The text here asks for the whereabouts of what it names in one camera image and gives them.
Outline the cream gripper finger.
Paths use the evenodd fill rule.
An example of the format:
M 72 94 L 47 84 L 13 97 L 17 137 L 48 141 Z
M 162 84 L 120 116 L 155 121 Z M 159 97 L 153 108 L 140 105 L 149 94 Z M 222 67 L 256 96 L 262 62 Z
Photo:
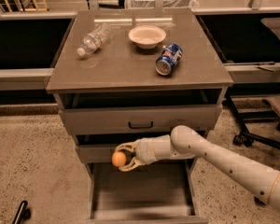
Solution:
M 143 163 L 140 160 L 138 160 L 136 157 L 133 157 L 128 164 L 121 166 L 119 170 L 122 172 L 130 172 L 142 165 Z
M 136 143 L 135 142 L 127 142 L 127 143 L 122 143 L 120 145 L 118 145 L 115 148 L 116 152 L 120 152 L 120 151 L 129 151 L 130 153 L 134 153 L 136 149 Z

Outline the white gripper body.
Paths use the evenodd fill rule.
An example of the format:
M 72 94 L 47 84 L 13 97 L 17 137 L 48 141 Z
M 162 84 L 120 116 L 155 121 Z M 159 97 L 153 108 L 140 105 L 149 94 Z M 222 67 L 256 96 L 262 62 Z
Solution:
M 152 138 L 142 138 L 135 141 L 134 148 L 136 163 L 150 165 L 156 161 Z

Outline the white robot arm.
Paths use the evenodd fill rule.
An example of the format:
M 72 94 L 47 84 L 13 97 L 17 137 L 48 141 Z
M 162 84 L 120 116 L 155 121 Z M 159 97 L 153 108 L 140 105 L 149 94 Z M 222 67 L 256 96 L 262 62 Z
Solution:
M 262 202 L 280 212 L 280 171 L 215 145 L 188 126 L 116 147 L 111 161 L 122 172 L 162 160 L 203 158 Z

